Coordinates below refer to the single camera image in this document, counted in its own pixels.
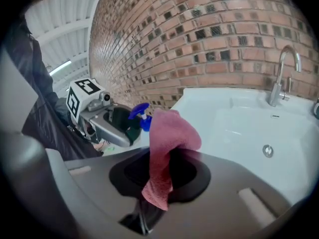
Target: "fluorescent light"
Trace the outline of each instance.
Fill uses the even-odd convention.
[[[53,74],[57,73],[58,71],[60,71],[62,68],[68,66],[69,64],[71,64],[71,60],[69,61],[66,61],[63,65],[60,65],[59,67],[55,68],[51,73],[50,75],[52,76]]]

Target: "ceiling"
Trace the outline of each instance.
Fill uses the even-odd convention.
[[[52,71],[71,60],[71,64],[52,75],[53,90],[67,95],[70,81],[89,76],[91,25],[98,0],[43,0],[25,15],[27,25],[41,46],[42,60]]]

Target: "pink towel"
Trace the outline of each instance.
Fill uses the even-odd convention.
[[[150,128],[150,179],[142,195],[156,207],[168,210],[168,194],[173,190],[169,174],[169,152],[174,148],[198,150],[197,131],[178,111],[156,109]]]

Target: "black jacket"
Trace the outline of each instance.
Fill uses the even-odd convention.
[[[4,44],[19,72],[39,96],[22,133],[36,138],[45,148],[58,150],[63,160],[100,156],[92,144],[67,128],[66,100],[53,92],[53,79],[42,62],[40,45],[31,36],[25,18],[12,25]]]

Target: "white sink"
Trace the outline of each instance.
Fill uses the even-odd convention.
[[[202,138],[199,151],[232,160],[273,186],[293,205],[312,190],[319,171],[319,121],[313,102],[267,102],[268,92],[185,89],[173,107]],[[273,156],[263,147],[270,145]]]

